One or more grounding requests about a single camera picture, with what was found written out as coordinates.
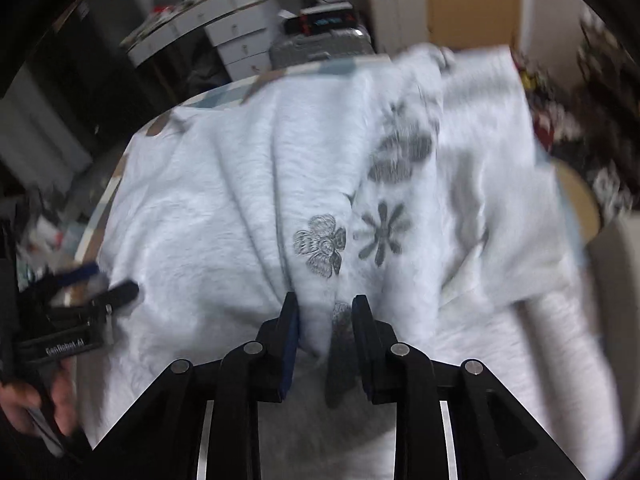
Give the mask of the person's left hand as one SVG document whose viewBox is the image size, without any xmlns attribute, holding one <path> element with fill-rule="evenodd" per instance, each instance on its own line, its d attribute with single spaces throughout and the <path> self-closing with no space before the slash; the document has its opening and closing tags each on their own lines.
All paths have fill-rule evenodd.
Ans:
<svg viewBox="0 0 640 480">
<path fill-rule="evenodd" d="M 78 427 L 76 393 L 72 377 L 73 362 L 62 361 L 52 377 L 50 395 L 54 405 L 54 419 L 58 429 L 69 437 Z M 9 423 L 22 434 L 34 436 L 34 423 L 29 410 L 41 408 L 41 398 L 37 390 L 24 382 L 1 385 L 1 409 Z"/>
</svg>

